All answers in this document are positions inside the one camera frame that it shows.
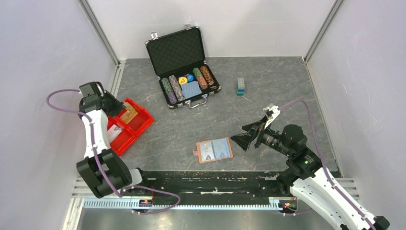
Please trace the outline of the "gold credit card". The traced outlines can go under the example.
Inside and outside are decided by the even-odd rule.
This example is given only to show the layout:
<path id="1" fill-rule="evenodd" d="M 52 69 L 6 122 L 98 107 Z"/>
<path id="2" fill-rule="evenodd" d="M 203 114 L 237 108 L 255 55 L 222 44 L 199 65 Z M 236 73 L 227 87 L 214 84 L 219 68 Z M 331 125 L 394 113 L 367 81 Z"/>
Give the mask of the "gold credit card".
<path id="1" fill-rule="evenodd" d="M 124 102 L 124 112 L 120 116 L 120 119 L 126 123 L 129 124 L 138 114 L 138 111 L 128 102 Z"/>

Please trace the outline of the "orange leather card holder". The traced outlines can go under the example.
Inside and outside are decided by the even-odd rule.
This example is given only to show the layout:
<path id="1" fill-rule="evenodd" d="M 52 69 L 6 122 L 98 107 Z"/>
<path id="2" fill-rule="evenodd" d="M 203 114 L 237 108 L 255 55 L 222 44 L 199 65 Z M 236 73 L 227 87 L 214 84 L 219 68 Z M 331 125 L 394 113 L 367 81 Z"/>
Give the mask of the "orange leather card holder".
<path id="1" fill-rule="evenodd" d="M 213 139 L 213 140 L 206 140 L 206 141 L 211 141 L 214 149 L 214 157 L 215 159 L 212 161 L 206 161 L 202 162 L 201 156 L 200 156 L 200 150 L 199 150 L 199 143 L 196 143 L 196 150 L 193 152 L 194 156 L 198 158 L 198 161 L 200 164 L 202 163 L 208 163 L 208 162 L 214 162 L 214 161 L 220 161 L 220 160 L 225 160 L 225 159 L 230 159 L 234 157 L 234 154 L 231 149 L 231 144 L 230 144 L 230 139 L 228 137 L 226 138 L 219 138 L 219 139 Z"/>

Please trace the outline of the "silver VIP card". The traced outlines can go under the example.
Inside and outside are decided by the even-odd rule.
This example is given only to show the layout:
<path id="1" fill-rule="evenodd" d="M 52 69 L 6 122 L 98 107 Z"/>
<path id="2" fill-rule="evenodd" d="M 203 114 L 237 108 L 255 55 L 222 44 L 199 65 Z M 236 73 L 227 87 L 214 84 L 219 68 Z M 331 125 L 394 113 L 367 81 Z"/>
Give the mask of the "silver VIP card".
<path id="1" fill-rule="evenodd" d="M 202 162 L 212 161 L 214 157 L 214 149 L 211 141 L 199 143 L 199 150 Z"/>

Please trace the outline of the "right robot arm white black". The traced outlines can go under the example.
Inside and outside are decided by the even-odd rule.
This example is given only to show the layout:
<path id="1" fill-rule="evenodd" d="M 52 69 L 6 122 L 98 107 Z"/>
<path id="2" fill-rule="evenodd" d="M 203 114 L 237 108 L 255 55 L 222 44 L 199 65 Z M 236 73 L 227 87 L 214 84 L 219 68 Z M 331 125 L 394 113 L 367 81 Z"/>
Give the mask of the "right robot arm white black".
<path id="1" fill-rule="evenodd" d="M 231 137 L 244 151 L 252 142 L 287 156 L 288 169 L 277 177 L 277 191 L 303 200 L 336 230 L 386 230 L 390 222 L 363 208 L 341 186 L 321 159 L 310 150 L 298 125 L 286 125 L 282 132 L 266 126 L 265 118 L 242 127 L 244 133 Z"/>

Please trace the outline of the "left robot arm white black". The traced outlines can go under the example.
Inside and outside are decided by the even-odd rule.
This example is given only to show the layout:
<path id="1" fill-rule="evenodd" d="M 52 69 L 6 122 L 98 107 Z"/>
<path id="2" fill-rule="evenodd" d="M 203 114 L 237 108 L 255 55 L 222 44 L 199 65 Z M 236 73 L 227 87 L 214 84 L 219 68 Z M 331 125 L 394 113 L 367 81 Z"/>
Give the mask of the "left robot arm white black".
<path id="1" fill-rule="evenodd" d="M 121 190 L 131 187 L 138 195 L 150 190 L 150 181 L 139 169 L 130 170 L 110 146 L 108 121 L 125 108 L 98 81 L 79 87 L 82 99 L 79 116 L 85 126 L 86 150 L 77 170 L 97 198 L 110 194 L 122 196 Z"/>

